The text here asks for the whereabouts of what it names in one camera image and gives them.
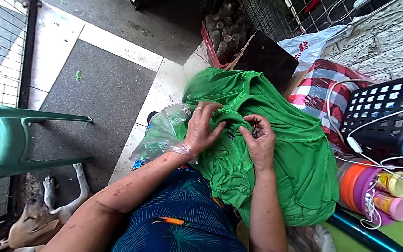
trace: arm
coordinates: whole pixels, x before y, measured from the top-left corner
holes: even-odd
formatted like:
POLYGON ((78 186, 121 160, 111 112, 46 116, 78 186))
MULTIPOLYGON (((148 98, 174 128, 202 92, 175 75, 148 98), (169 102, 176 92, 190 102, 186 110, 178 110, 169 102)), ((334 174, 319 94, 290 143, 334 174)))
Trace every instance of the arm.
POLYGON ((275 135, 267 118, 260 115, 244 117, 256 124, 256 139, 244 127, 239 127, 254 163, 255 184, 251 198, 250 251, 288 249, 283 215, 276 191, 273 169, 275 135))
POLYGON ((84 204, 42 249, 42 252, 95 252, 106 249, 123 214, 142 203, 178 165, 187 163, 212 144, 225 127, 220 123, 213 132, 209 127, 212 112, 222 105, 200 102, 189 120, 186 155, 166 152, 135 172, 105 187, 84 204))

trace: green debris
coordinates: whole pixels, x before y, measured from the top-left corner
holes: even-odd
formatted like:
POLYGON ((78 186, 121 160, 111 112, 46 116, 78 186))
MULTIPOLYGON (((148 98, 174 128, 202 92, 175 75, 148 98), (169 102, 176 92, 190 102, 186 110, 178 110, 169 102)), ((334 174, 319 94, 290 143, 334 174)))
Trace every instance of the green debris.
POLYGON ((76 72, 76 81, 80 81, 80 80, 82 80, 83 78, 82 78, 82 73, 81 73, 81 71, 77 71, 76 72))

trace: plastic bag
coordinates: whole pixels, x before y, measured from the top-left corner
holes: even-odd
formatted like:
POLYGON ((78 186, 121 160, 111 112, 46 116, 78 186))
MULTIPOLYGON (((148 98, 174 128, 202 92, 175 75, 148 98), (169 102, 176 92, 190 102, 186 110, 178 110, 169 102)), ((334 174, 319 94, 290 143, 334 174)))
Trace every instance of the plastic bag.
MULTIPOLYGON (((334 83, 350 79, 370 78, 329 60, 316 60, 287 101, 300 110, 321 119, 322 128, 334 152, 352 153, 340 139, 327 116, 327 94, 334 83)), ((330 97, 333 123, 340 128, 344 112, 355 89, 367 87, 367 82, 347 82, 334 87, 330 97)))
POLYGON ((175 129, 184 127, 191 115, 186 103, 169 105, 155 114, 147 127, 146 135, 133 151, 130 160, 149 162, 162 155, 169 147, 176 146, 183 139, 178 138, 175 129))
POLYGON ((299 61, 293 75, 310 69, 313 62, 323 53, 324 48, 351 35, 353 25, 332 26, 325 30, 284 39, 278 45, 299 61))

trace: white dog fur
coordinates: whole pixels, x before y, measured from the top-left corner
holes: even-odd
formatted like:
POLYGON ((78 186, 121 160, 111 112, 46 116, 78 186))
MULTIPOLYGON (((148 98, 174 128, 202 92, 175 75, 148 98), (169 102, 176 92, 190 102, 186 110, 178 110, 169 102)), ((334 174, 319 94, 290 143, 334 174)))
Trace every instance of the white dog fur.
POLYGON ((14 252, 39 252, 71 215, 91 197, 82 164, 73 164, 80 186, 80 196, 71 203, 54 209, 54 180, 47 176, 43 181, 44 202, 30 199, 19 220, 10 228, 8 238, 0 241, 0 249, 12 248, 14 252))

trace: green plastic chair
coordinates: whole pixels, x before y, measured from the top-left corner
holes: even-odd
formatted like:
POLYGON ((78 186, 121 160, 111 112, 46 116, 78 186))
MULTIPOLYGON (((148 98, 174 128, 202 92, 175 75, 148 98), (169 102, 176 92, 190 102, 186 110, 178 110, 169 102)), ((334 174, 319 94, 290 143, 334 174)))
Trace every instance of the green plastic chair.
POLYGON ((0 105, 0 178, 40 169, 82 163, 91 158, 89 156, 48 161, 28 161, 26 155, 31 139, 28 123, 41 123, 45 120, 93 123, 91 117, 11 108, 0 105))

